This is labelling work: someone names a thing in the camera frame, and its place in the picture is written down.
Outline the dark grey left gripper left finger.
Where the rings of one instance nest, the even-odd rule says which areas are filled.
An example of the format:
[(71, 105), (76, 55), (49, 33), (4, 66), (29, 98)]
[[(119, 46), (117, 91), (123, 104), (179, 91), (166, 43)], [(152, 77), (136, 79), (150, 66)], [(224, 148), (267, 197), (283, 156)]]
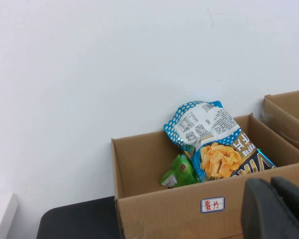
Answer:
[(299, 239), (299, 230), (271, 181), (248, 179), (245, 183), (241, 227), (245, 239)]

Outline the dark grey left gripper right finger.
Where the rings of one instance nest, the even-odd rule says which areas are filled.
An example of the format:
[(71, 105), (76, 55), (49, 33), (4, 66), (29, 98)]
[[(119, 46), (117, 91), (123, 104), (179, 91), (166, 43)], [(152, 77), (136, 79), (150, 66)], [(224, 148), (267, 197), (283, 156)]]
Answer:
[(282, 177), (273, 177), (271, 185), (282, 198), (295, 222), (294, 229), (299, 230), (299, 186)]

